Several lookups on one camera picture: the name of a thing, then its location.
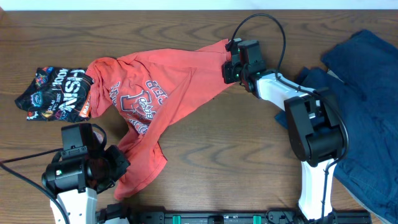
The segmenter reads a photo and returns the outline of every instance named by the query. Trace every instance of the white wall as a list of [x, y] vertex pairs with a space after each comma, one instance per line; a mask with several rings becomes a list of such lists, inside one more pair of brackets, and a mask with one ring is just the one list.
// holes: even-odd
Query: white wall
[[0, 0], [15, 10], [398, 9], [398, 0]]

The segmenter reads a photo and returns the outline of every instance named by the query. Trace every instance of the brown tabletop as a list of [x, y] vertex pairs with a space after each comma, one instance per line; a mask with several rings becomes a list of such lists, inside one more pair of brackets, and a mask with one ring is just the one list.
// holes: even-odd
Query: brown tabletop
[[[284, 26], [287, 50], [281, 72], [293, 79], [306, 67], [322, 67], [320, 56], [361, 29], [398, 46], [396, 11], [80, 11], [0, 12], [0, 159], [62, 146], [60, 128], [70, 123], [26, 121], [14, 100], [37, 67], [87, 67], [99, 57], [143, 50], [195, 50], [230, 38], [248, 15], [268, 12]], [[238, 33], [257, 39], [269, 67], [282, 48], [270, 20], [255, 18]], [[301, 166], [279, 109], [234, 85], [170, 126], [160, 139], [169, 160], [158, 178], [127, 200], [136, 208], [175, 211], [261, 211], [294, 208], [301, 191]], [[117, 144], [127, 125], [115, 108], [90, 122]], [[52, 155], [9, 164], [41, 183]], [[98, 208], [116, 203], [114, 189], [98, 195]], [[0, 170], [1, 223], [54, 223], [49, 199]], [[332, 205], [361, 209], [335, 179]]]

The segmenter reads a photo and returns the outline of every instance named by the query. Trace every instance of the dark blue fabric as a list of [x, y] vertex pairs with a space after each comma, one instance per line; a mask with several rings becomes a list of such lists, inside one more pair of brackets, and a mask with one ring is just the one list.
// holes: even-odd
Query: dark blue fabric
[[[398, 50], [368, 30], [337, 45], [304, 69], [300, 84], [327, 86], [338, 101], [351, 147], [335, 177], [370, 210], [398, 223]], [[284, 112], [276, 120], [287, 127]]]

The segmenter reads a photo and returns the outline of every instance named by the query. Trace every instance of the black bag with white text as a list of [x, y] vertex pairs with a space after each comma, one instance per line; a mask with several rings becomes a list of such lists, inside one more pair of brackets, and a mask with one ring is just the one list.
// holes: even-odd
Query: black bag with white text
[[90, 86], [93, 80], [81, 68], [38, 68], [28, 89], [15, 100], [28, 111], [27, 120], [68, 122], [90, 118]]

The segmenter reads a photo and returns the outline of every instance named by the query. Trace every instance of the red t-shirt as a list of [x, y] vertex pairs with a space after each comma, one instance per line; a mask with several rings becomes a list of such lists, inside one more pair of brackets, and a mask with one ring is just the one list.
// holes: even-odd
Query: red t-shirt
[[116, 187], [116, 199], [146, 187], [166, 165], [157, 141], [167, 126], [229, 87], [221, 74], [222, 64], [231, 58], [227, 43], [222, 40], [194, 52], [151, 50], [90, 64], [86, 74], [94, 79], [92, 117], [114, 105], [129, 125], [118, 147], [131, 165]]

